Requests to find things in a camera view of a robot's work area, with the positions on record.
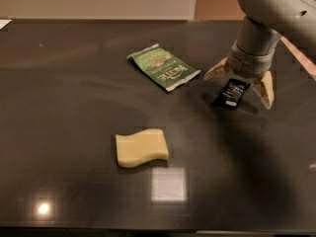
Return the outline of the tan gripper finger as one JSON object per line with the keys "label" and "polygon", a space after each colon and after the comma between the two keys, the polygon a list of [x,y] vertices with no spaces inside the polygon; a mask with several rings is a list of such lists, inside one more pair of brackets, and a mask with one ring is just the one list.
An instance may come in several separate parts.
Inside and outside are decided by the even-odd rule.
{"label": "tan gripper finger", "polygon": [[204,80],[225,76],[230,71],[227,58],[224,57],[214,66],[212,66],[203,76]]}
{"label": "tan gripper finger", "polygon": [[269,110],[275,99],[272,73],[266,71],[257,78],[252,84],[252,89],[258,95],[265,108]]}

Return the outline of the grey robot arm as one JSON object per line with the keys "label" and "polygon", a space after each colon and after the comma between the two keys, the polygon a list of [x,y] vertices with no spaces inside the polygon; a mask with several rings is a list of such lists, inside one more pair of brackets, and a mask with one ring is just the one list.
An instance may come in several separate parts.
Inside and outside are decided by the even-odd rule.
{"label": "grey robot arm", "polygon": [[232,71],[252,81],[267,109],[275,99],[270,72],[276,46],[286,38],[316,62],[316,2],[314,0],[238,0],[245,17],[228,55],[211,67],[206,80]]}

